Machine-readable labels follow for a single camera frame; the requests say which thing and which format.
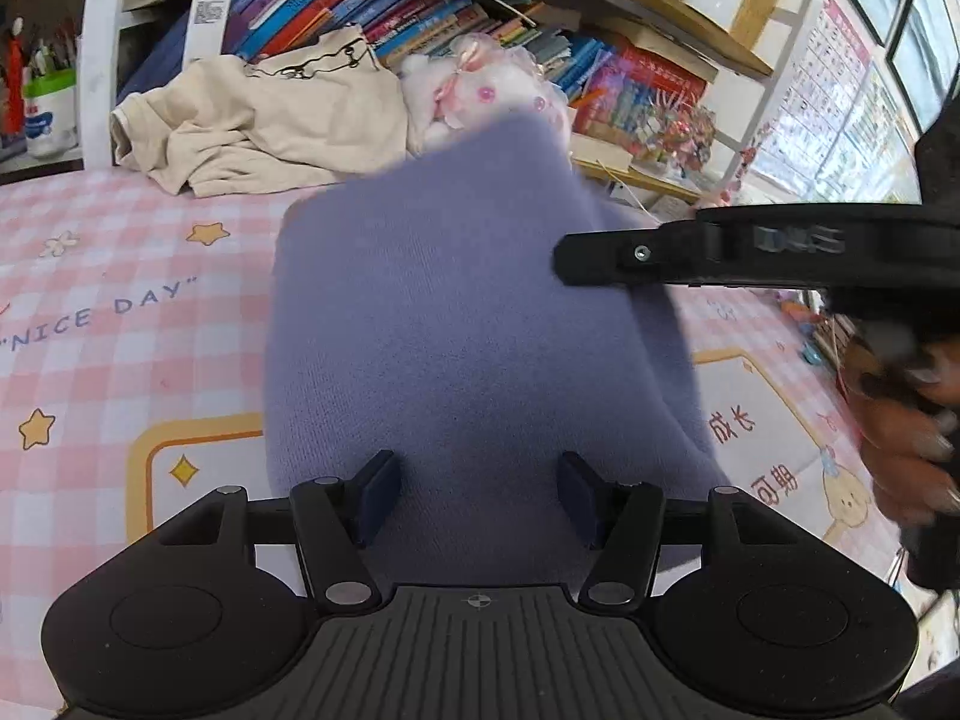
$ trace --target plush toy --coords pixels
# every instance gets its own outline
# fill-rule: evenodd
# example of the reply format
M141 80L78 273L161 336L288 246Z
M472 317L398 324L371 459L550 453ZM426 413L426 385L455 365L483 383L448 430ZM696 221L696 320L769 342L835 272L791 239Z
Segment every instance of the plush toy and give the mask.
M566 95L544 80L522 47L503 49L490 35L463 35L450 44L448 56L408 56L400 65L400 87L409 113L407 148L414 154L509 111L544 117L568 151Z

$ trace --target play mat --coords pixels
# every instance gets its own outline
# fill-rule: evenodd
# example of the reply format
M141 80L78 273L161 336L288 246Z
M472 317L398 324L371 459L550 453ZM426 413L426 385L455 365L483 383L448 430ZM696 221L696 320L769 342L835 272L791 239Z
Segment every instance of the play mat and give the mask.
M56 595L218 485L271 496L259 413L272 251L306 194L171 197L121 170L0 190L5 720L61 707L40 654ZM896 529L795 328L763 293L673 296L731 480L886 576ZM298 585L290 549L258 549L257 562ZM945 664L955 640L934 632L925 646L913 677Z

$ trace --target purple fabric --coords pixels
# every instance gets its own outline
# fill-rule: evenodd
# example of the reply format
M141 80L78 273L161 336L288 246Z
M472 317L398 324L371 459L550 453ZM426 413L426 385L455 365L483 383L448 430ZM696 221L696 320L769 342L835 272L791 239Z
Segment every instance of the purple fabric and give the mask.
M709 453L664 290L565 287L560 237L624 226L537 122L324 191L277 241L266 440L277 494L378 449L404 490L364 560L392 583L581 584L563 450L703 500Z

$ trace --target beige cloth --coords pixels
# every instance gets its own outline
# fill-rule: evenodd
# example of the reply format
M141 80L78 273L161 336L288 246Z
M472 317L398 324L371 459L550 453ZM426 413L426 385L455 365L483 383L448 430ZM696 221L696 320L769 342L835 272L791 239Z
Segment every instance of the beige cloth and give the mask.
M344 47L358 38L352 68ZM264 76L309 60L304 74L330 71ZM185 183L200 197L255 194L336 183L402 160L407 111L400 81L350 26L256 71L236 56L194 62L166 86L129 95L110 116L110 133L117 164L171 194Z

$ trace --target circular pad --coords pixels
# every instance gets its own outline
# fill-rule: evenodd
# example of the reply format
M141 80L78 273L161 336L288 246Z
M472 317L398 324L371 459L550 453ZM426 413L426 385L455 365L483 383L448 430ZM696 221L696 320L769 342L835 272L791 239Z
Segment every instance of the circular pad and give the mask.
M917 645L898 594L806 547L757 547L689 574L659 600L653 628L685 683L765 717L834 717L886 701Z

